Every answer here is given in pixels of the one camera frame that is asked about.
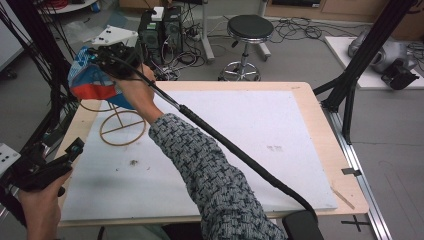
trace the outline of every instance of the black pole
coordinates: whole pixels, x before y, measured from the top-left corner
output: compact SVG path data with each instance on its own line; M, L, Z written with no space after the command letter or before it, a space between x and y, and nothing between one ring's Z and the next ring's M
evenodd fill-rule
M342 101L347 98L345 111L348 112L343 118L343 136L349 144L354 92L359 77L408 13L413 3L414 0L390 0L345 71L335 80L314 89L315 95L318 95L333 88L328 98L322 101L322 107L332 112L337 112Z
M71 64L66 60L32 0L6 1L25 28L41 57L48 64L46 70L50 74L48 77L50 78L52 109L50 128L53 129L60 121L60 111L63 107L63 99L61 98L64 96L62 89L66 91L67 100L77 101L70 92L67 82Z

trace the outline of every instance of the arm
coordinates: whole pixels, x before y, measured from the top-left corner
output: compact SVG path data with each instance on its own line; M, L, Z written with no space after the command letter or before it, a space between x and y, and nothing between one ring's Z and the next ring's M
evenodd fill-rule
M154 79L147 67L144 71ZM228 163L214 139L173 114L164 115L143 82L118 84L125 98L151 124L150 137L180 172L202 216L206 239L283 239L281 229L268 221L243 173Z

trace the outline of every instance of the hand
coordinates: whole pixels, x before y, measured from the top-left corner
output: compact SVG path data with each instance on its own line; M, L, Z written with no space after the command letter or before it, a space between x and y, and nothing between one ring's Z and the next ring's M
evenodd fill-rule
M69 171L41 191L19 191L18 198L27 224L27 239L56 238L57 224L61 216L57 194L71 173L72 171Z
M153 71L146 65L140 65L138 71L144 73L148 79L156 81ZM140 79L135 73L131 78ZM112 80L122 90L125 99L147 122L153 123L158 117L163 115L153 102L153 90L143 80L119 80L114 78Z

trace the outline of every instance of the person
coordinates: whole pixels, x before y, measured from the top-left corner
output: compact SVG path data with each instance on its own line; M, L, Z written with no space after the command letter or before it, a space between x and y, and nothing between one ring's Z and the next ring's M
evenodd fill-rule
M145 65L145 76L154 81ZM144 81L116 80L127 101L150 124L149 136L180 172L201 215L204 239L285 239L269 221L244 174L230 165L216 141L178 116L163 113ZM54 239L60 221L57 190L69 174L38 193L21 191L28 239Z

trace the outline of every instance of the black metal frame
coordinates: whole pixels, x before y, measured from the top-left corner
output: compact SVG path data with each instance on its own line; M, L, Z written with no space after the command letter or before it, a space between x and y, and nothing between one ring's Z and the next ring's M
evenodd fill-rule
M20 151L22 153L25 149L31 148L35 142L40 141L48 130L53 130L60 122L60 112L65 104L64 99L60 95L62 88L66 91L69 101L76 102L77 99L71 94L67 83L67 75L71 65L62 54L52 33L44 23L37 8L34 6L33 1L6 0L6 2L25 28L33 44L39 50L41 55L40 58L43 58L50 66L50 72L48 74L52 79L50 83L51 109ZM10 27L9 30L15 35L17 41L22 44L24 50L30 52L29 46L20 38L13 26L8 22L5 22L5 25ZM34 62L38 61L34 56L31 56L31 58ZM26 226L22 206L13 195L14 192L10 191L9 187L10 186L0 184L0 203L16 217L22 225Z
M348 144L351 144L350 128L355 89L359 77L408 13L413 3L414 0L390 0L345 71L336 79L314 89L315 95L333 89L328 98L321 102L322 107L327 108L330 112L337 112L340 104L346 98L342 134Z

